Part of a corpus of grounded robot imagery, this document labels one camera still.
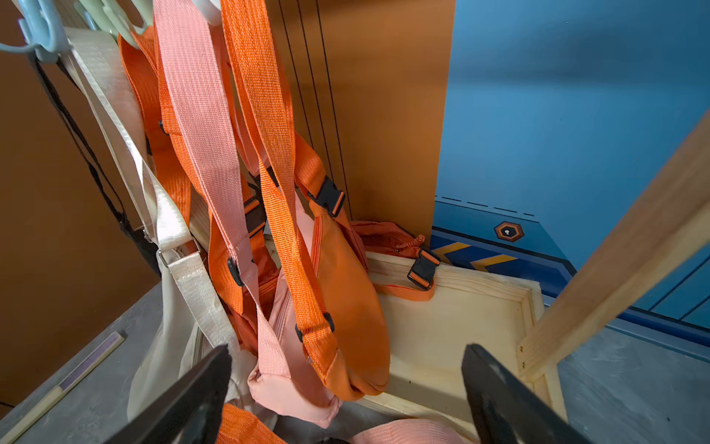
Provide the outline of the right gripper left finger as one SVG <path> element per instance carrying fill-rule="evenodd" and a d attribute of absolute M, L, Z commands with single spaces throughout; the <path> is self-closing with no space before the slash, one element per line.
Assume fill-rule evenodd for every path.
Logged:
<path fill-rule="evenodd" d="M 215 443 L 221 425 L 232 360 L 227 346 L 214 348 L 110 443 Z"/>

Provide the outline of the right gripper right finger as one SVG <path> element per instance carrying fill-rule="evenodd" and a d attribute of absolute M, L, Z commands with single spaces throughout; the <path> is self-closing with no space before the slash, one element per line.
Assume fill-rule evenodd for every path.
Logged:
<path fill-rule="evenodd" d="M 483 346 L 466 347 L 461 373 L 480 442 L 588 442 Z"/>

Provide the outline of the pink waist bag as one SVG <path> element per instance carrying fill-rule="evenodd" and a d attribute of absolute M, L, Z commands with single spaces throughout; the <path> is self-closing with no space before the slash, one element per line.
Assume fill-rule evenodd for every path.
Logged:
<path fill-rule="evenodd" d="M 401 419 L 372 427 L 354 436 L 354 444 L 464 444 L 453 429 L 426 419 Z"/>

